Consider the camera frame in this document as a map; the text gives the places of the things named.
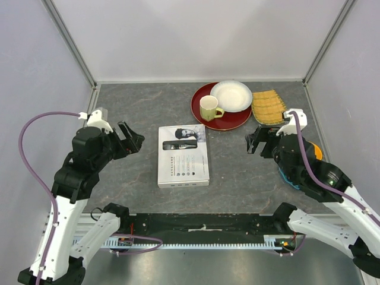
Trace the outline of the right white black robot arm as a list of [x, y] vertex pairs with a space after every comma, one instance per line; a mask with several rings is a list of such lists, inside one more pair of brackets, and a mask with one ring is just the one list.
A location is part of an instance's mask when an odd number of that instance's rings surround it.
[[272, 218], [277, 233], [289, 230], [317, 239], [352, 259], [366, 274], [379, 278], [379, 214], [361, 197], [351, 179], [336, 165], [323, 161], [322, 152], [302, 131], [308, 119], [301, 109], [283, 112], [279, 128], [258, 126], [245, 137], [253, 154], [264, 143], [260, 156], [277, 164], [283, 179], [339, 216], [342, 226], [314, 218], [300, 208], [282, 203]]

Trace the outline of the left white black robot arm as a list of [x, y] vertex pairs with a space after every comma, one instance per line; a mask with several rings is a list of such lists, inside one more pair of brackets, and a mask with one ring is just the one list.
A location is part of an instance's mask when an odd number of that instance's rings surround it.
[[81, 284], [88, 264], [105, 241], [131, 228], [128, 208], [110, 203], [80, 242], [73, 243], [100, 171], [112, 160], [139, 152], [145, 140], [124, 121], [118, 123], [125, 136], [120, 139], [102, 107], [75, 117], [84, 119], [86, 126], [72, 139], [72, 151], [56, 172], [53, 187], [43, 185], [51, 200], [49, 220], [32, 265], [18, 275], [21, 284]]

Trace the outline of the white clipper kit box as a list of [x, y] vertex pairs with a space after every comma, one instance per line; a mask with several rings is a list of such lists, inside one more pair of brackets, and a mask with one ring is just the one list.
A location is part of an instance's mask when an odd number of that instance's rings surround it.
[[[186, 150], [163, 150], [164, 141], [175, 140], [197, 140], [198, 147]], [[205, 126], [203, 124], [161, 126], [158, 131], [158, 187], [208, 186], [209, 183]]]

